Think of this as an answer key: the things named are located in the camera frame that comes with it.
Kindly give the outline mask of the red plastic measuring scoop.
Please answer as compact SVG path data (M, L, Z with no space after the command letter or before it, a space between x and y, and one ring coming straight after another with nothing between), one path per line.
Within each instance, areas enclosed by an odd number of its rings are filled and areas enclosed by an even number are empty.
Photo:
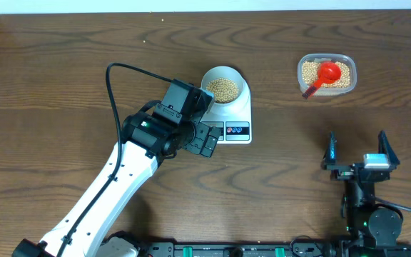
M331 62L322 62L318 69L318 79L303 93L304 99L310 98L323 84L333 84L342 76L340 67Z

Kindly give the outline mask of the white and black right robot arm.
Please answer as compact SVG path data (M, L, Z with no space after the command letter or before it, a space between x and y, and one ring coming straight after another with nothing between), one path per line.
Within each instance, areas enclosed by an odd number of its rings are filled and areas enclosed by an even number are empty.
M397 245L402 232L403 215L388 203L378 203L375 184L390 179L400 161L392 150L384 131L378 134L378 152L367 153L363 161L349 165L337 164L337 140L330 133L322 169L331 172L333 181L345 183L342 216L356 244L367 248Z

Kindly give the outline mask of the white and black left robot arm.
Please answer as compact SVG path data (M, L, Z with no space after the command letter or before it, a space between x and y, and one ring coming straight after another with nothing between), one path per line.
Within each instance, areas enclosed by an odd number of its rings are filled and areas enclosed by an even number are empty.
M22 240L13 256L95 256L123 208L164 160L181 148L212 156L220 131L201 119L213 102L211 92L172 80L162 100L125 119L106 165L65 218L38 243Z

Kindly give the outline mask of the white digital kitchen scale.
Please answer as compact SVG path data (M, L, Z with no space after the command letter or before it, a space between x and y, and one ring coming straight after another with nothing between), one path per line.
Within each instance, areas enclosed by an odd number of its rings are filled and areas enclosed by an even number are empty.
M202 122L220 129L218 143L249 144L252 141L250 89L244 81L243 93L230 104L214 103Z

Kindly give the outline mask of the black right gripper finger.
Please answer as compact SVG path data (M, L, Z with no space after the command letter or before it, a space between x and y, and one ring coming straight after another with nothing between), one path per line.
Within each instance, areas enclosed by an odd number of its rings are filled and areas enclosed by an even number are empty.
M392 150L392 147L386 137L386 133L381 131L378 134L378 153L385 154L391 166L400 165L400 160Z
M323 156L323 165L335 165L336 163L336 138L335 133L330 133L330 139L328 141L328 147L326 148Z

